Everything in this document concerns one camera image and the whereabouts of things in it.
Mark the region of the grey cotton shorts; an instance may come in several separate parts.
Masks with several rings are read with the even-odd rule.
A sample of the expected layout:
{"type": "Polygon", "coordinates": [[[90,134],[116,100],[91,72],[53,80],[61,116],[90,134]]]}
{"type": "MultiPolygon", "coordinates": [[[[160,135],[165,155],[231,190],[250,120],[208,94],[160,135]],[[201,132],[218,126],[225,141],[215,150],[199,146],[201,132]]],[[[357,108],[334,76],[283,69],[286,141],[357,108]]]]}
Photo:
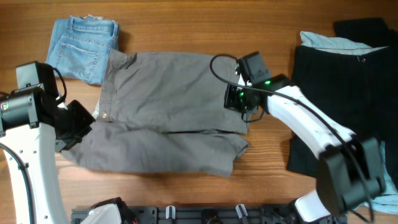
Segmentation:
{"type": "Polygon", "coordinates": [[[227,57],[113,50],[98,117],[64,156],[91,170],[231,175],[249,146],[241,114],[224,107],[235,68],[227,57]]]}

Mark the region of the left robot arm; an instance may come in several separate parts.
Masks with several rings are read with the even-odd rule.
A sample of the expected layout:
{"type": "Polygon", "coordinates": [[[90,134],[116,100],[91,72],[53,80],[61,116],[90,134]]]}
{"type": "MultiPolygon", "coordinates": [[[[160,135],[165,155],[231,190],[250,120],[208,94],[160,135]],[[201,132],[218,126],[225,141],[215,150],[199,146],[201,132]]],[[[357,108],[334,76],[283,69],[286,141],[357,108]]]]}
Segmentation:
{"type": "Polygon", "coordinates": [[[55,155],[80,143],[95,121],[77,100],[64,105],[60,72],[37,61],[16,68],[18,88],[1,97],[1,149],[17,223],[69,223],[55,155]]]}

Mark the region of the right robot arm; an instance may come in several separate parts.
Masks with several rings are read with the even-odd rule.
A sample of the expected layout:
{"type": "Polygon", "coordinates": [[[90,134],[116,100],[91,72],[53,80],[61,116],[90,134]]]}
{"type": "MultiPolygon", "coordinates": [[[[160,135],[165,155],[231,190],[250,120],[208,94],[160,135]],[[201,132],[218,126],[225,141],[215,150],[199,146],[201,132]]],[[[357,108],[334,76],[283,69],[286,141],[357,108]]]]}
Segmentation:
{"type": "Polygon", "coordinates": [[[245,123],[258,108],[281,120],[318,161],[315,190],[294,200],[288,214],[279,215],[283,221],[326,223],[385,191],[377,139],[360,138],[332,120],[285,75],[271,76],[259,52],[235,61],[239,81],[227,82],[224,107],[240,112],[245,123]]]}

